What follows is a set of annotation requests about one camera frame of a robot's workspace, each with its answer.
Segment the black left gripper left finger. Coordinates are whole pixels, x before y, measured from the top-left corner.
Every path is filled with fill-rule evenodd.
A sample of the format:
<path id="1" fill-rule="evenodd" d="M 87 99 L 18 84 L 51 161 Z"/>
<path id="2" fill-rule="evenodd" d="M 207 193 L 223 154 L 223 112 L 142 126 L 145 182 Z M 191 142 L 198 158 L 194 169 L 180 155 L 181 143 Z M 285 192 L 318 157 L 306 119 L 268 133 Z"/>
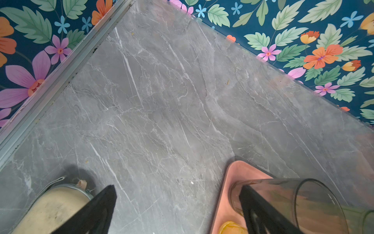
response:
<path id="1" fill-rule="evenodd" d="M 114 214 L 116 200 L 115 186 L 108 185 L 53 233 L 107 234 Z"/>

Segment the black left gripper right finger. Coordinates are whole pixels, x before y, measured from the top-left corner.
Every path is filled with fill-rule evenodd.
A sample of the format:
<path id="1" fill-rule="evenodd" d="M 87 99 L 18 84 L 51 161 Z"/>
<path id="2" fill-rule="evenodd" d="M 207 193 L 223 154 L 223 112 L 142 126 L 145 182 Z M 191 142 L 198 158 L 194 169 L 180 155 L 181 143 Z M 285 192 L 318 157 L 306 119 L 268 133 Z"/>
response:
<path id="1" fill-rule="evenodd" d="M 251 186 L 242 187 L 239 199 L 250 234 L 301 234 L 302 231 L 278 212 Z"/>

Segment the yellow transparent cup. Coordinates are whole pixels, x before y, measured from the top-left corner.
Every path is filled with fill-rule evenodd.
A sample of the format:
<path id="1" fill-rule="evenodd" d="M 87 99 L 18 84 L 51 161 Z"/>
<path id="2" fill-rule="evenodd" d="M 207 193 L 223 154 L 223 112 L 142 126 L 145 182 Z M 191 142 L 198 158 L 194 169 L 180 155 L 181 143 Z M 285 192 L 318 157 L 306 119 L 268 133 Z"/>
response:
<path id="1" fill-rule="evenodd" d="M 233 221 L 227 221 L 221 225 L 218 234 L 248 234 L 248 230 Z"/>

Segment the grey transparent cup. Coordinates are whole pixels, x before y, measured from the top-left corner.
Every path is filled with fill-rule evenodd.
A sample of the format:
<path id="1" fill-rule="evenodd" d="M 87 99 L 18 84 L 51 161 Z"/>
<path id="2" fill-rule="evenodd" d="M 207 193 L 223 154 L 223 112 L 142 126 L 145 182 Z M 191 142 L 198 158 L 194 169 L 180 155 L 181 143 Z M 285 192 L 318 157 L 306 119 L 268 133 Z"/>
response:
<path id="1" fill-rule="evenodd" d="M 308 179 L 256 179 L 237 181 L 228 193 L 232 209 L 243 217 L 239 194 L 251 186 L 301 234 L 347 234 L 342 207 L 333 192 L 322 182 Z"/>

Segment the green tall transparent cup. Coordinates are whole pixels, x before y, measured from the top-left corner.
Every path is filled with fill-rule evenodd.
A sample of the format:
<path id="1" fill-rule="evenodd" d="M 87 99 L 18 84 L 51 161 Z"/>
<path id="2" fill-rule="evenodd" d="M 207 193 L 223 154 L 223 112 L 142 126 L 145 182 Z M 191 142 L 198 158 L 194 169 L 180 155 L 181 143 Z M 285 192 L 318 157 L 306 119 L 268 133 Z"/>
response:
<path id="1" fill-rule="evenodd" d="M 374 211 L 342 206 L 350 234 L 374 234 Z"/>

